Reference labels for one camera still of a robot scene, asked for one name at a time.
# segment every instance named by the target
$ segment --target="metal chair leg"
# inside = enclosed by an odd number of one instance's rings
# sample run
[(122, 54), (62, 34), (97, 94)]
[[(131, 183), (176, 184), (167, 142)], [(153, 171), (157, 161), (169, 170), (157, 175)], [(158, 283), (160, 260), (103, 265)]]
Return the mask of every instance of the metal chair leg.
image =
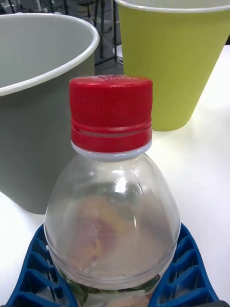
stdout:
[(94, 13), (94, 27), (97, 27), (97, 13), (98, 13), (98, 4), (99, 4), (99, 0), (96, 0), (95, 3), (95, 13)]

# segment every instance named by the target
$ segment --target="yellow-green cup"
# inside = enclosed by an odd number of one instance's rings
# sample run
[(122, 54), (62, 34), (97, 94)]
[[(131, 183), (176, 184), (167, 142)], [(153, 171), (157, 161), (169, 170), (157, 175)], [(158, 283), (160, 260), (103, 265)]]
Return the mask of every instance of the yellow-green cup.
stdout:
[(124, 72), (153, 80), (153, 129), (184, 126), (230, 34), (230, 0), (116, 2)]

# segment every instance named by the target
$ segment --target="bottle cap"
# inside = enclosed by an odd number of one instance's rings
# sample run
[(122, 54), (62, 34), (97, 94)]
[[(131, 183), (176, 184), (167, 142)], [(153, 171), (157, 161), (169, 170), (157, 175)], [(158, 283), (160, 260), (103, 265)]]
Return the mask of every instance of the bottle cap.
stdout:
[(101, 75), (69, 83), (71, 140), (91, 152), (120, 153), (151, 141), (152, 81)]

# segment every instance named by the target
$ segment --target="bin rim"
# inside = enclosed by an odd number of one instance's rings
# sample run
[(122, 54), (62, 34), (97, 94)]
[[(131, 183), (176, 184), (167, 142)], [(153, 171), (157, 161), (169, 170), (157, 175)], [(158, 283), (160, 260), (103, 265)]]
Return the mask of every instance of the bin rim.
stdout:
[(208, 12), (220, 12), (220, 11), (229, 11), (230, 10), (230, 1), (229, 5), (219, 5), (213, 7), (204, 7), (204, 8), (164, 8), (164, 7), (146, 7), (144, 5), (137, 5), (129, 3), (125, 0), (115, 0), (115, 2), (121, 6), (128, 7), (130, 9), (146, 12), (159, 12), (159, 13), (208, 13)]
[(39, 85), (41, 83), (44, 83), (46, 81), (49, 81), (51, 79), (54, 79), (56, 77), (59, 77), (60, 75), (68, 72), (69, 70), (73, 69), (77, 65), (84, 62), (97, 48), (99, 44), (99, 34), (96, 30), (96, 28), (91, 25), (89, 22), (73, 17), (68, 15), (61, 15), (61, 14), (52, 14), (52, 13), (23, 13), (23, 14), (9, 14), (9, 15), (1, 15), (0, 20), (7, 19), (7, 18), (26, 18), (26, 16), (48, 16), (49, 18), (59, 18), (59, 19), (67, 19), (74, 21), (76, 23), (81, 23), (83, 26), (88, 28), (92, 32), (92, 42), (90, 45), (85, 49), (84, 52), (82, 52), (80, 55), (72, 59), (71, 61), (66, 62), (65, 64), (54, 68), (48, 72), (45, 72), (43, 74), (40, 74), (36, 77), (33, 77), (31, 79), (27, 79), (18, 83), (10, 84), (4, 87), (0, 87), (0, 97), (5, 96), (8, 94), (13, 94), (25, 89), (28, 89), (30, 87)]

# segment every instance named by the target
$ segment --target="bottle neck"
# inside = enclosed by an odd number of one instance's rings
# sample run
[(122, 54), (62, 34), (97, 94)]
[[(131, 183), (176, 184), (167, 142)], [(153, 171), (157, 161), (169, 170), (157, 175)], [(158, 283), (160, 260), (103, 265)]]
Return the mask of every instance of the bottle neck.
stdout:
[(98, 153), (98, 152), (89, 152), (87, 150), (84, 150), (78, 146), (76, 146), (72, 141), (71, 141), (73, 149), (78, 152), (79, 154), (85, 156), (86, 158), (90, 160), (96, 160), (96, 161), (102, 161), (102, 162), (116, 162), (116, 161), (122, 161), (122, 160), (128, 160), (135, 158), (139, 156), (142, 153), (145, 153), (152, 145), (152, 140), (137, 149), (130, 150), (128, 152), (122, 152), (122, 153)]

